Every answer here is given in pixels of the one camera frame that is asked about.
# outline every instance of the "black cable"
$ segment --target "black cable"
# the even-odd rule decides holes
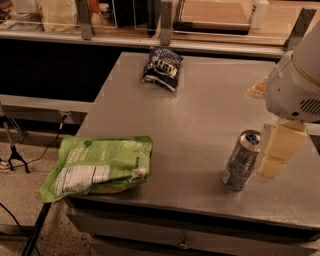
[[[61,119],[61,122],[60,122],[60,126],[59,126],[59,130],[58,130],[58,133],[57,133],[56,137],[53,139],[52,142],[50,142],[50,143],[46,146],[46,148],[45,148],[44,152],[42,153],[42,155],[41,155],[39,158],[36,158],[36,159],[33,159],[33,160],[27,162],[27,164],[30,164],[30,163],[32,163],[32,162],[39,161],[39,160],[41,160],[41,159],[44,157],[44,155],[45,155],[45,153],[47,152],[47,150],[49,149],[49,147],[50,147],[53,143],[55,143],[56,140],[59,138],[59,136],[60,136],[60,134],[61,134],[61,132],[62,132],[64,120],[65,120],[67,117],[68,117],[67,115],[63,115],[63,116],[62,116],[62,119]],[[21,167],[21,166],[24,166],[24,165],[21,164],[21,165],[16,165],[16,166],[14,166],[14,167]],[[8,169],[10,169],[10,167],[0,168],[0,170],[8,170]]]
[[[21,231],[25,234],[25,236],[28,237],[27,232],[23,229],[23,227],[20,225],[19,221],[16,219],[16,217],[12,214],[12,212],[9,211],[9,209],[7,207],[5,207],[1,202],[0,202],[0,206],[12,217],[12,219],[15,221],[15,223],[17,224],[17,226],[21,229]],[[35,249],[38,253],[39,256],[41,256],[37,246],[35,245]]]

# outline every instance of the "gray table top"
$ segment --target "gray table top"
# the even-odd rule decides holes
[[[221,181],[240,133],[274,124],[263,100],[245,92],[274,63],[184,57],[172,93],[142,83],[147,54],[123,53],[78,135],[153,139],[148,181],[115,195],[89,198],[205,215],[320,227],[319,156],[310,138],[276,179],[253,173],[242,192]]]

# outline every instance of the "metal table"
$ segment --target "metal table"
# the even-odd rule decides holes
[[[245,96],[275,64],[184,57],[173,93],[141,82],[147,62],[121,54],[78,135],[149,135],[151,176],[123,193],[68,197],[76,227],[114,255],[313,253],[305,240],[319,237],[320,162],[310,138],[276,179],[254,173],[242,192],[221,181],[240,133],[277,121]]]

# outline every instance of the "silver can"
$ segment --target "silver can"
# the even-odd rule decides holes
[[[245,187],[260,152],[260,137],[255,130],[241,133],[222,175],[224,184],[237,191]]]

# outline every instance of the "green snack bag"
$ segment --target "green snack bag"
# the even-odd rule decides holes
[[[42,202],[71,194],[111,194],[145,182],[149,176],[152,140],[93,139],[66,136],[59,159],[40,187]]]

